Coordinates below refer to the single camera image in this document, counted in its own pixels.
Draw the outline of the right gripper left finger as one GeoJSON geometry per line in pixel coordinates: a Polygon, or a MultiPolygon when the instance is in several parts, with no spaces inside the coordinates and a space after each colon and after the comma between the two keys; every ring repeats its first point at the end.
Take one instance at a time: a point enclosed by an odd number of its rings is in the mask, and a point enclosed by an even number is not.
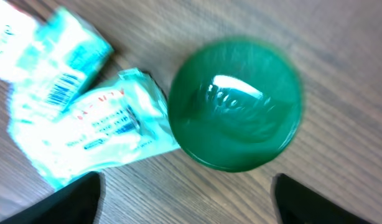
{"type": "Polygon", "coordinates": [[[89,172],[0,224],[93,224],[100,199],[101,174],[89,172]]]}

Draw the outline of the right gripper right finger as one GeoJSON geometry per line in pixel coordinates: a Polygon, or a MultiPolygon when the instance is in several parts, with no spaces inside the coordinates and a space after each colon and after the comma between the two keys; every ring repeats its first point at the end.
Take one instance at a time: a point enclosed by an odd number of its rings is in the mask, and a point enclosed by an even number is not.
{"type": "Polygon", "coordinates": [[[273,178],[271,198],[281,224],[370,224],[283,173],[273,178]]]}

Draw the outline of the teal wet wipes pack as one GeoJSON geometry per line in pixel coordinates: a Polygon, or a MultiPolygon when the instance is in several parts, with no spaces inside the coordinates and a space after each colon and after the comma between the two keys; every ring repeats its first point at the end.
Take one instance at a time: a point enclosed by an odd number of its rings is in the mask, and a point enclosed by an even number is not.
{"type": "Polygon", "coordinates": [[[15,109],[7,132],[55,190],[91,171],[123,166],[179,148],[166,98],[137,68],[86,92],[55,121],[15,109]]]}

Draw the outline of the round can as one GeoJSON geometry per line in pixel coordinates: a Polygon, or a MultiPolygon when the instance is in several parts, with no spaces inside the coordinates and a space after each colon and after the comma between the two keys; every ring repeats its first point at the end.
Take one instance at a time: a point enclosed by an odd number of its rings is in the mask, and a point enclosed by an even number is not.
{"type": "Polygon", "coordinates": [[[275,159],[294,139],[304,91],[298,69],[277,47],[231,36],[184,61],[168,109],[188,156],[211,169],[245,172],[275,159]]]}

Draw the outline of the small green white packet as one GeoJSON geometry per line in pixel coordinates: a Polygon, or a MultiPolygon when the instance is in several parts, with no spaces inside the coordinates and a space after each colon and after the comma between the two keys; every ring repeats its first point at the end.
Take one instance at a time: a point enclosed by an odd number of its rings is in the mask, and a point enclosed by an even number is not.
{"type": "Polygon", "coordinates": [[[0,1],[0,79],[19,94],[11,111],[20,118],[57,118],[112,53],[92,25],[64,7],[41,24],[0,1]]]}

